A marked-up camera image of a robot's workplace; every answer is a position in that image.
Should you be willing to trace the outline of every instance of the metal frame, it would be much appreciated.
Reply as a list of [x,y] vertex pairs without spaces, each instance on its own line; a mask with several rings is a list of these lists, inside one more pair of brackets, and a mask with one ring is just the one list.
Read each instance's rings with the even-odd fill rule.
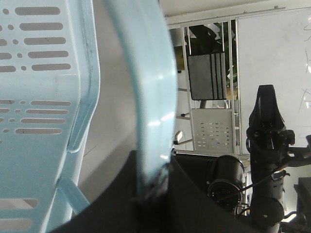
[[[185,62],[185,73],[186,73],[186,83],[187,83],[187,96],[188,96],[188,105],[189,105],[189,109],[192,109],[192,99],[191,99],[191,93],[190,93],[190,83],[189,83],[189,71],[188,71],[188,62],[187,62],[187,55],[186,55],[186,42],[184,39],[184,34],[185,34],[185,28],[187,31],[187,35],[188,35],[188,41],[190,44],[190,33],[189,33],[189,27],[190,26],[194,26],[194,25],[198,25],[198,24],[210,24],[210,23],[215,23],[215,22],[220,22],[222,25],[225,22],[228,22],[228,38],[232,38],[232,32],[231,32],[231,18],[230,17],[223,17],[222,19],[219,18],[212,18],[212,19],[206,19],[206,20],[199,20],[199,21],[195,21],[195,22],[191,22],[191,23],[185,23],[185,24],[181,24],[181,37],[182,39],[182,47],[183,47],[183,55],[184,55],[184,62]],[[232,39],[229,40],[229,66],[230,66],[230,73],[233,73],[233,61],[232,61]],[[234,94],[233,94],[233,79],[230,79],[230,91],[231,91],[231,100],[230,101],[230,110],[231,110],[231,118],[232,118],[232,141],[233,143],[236,142],[236,133],[235,133],[235,109],[234,109]],[[194,127],[193,127],[193,122],[191,122],[191,132],[192,132],[192,138],[193,137],[193,132],[194,132]],[[195,148],[195,140],[192,141],[192,145],[193,148]],[[236,155],[236,146],[233,145],[233,152],[230,153],[231,155]]]

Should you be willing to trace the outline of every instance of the vertical pole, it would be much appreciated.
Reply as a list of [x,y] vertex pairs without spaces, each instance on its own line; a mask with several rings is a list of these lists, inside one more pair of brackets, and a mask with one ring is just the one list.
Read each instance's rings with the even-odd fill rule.
[[229,68],[230,68],[230,92],[231,92],[231,117],[232,117],[232,144],[233,154],[236,156],[236,134],[235,134],[235,115],[234,115],[234,93],[233,93],[233,61],[232,61],[232,28],[231,20],[228,21],[228,40],[229,40]]

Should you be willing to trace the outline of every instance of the chair backrest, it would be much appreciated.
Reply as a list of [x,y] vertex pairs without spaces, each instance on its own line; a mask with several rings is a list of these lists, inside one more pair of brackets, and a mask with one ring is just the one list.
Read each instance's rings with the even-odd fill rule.
[[56,185],[98,100],[92,0],[1,0],[0,19],[0,232],[41,233],[70,217]]

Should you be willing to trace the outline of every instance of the perforated metal panel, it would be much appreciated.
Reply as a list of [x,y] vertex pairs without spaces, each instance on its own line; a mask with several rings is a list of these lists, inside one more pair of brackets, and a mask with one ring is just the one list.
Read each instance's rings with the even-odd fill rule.
[[198,152],[233,153],[230,109],[192,109],[193,146]]

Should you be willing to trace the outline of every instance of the light blue plastic chair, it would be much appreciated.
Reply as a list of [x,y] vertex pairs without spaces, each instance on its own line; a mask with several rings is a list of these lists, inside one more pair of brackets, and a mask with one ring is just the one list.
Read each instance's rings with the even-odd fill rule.
[[[143,196],[170,162],[173,50],[157,0],[103,2],[133,78]],[[99,96],[92,0],[0,3],[0,232],[49,232],[88,206],[76,184]]]
[[44,233],[88,205],[75,185],[99,96],[92,0],[0,4],[0,232]]

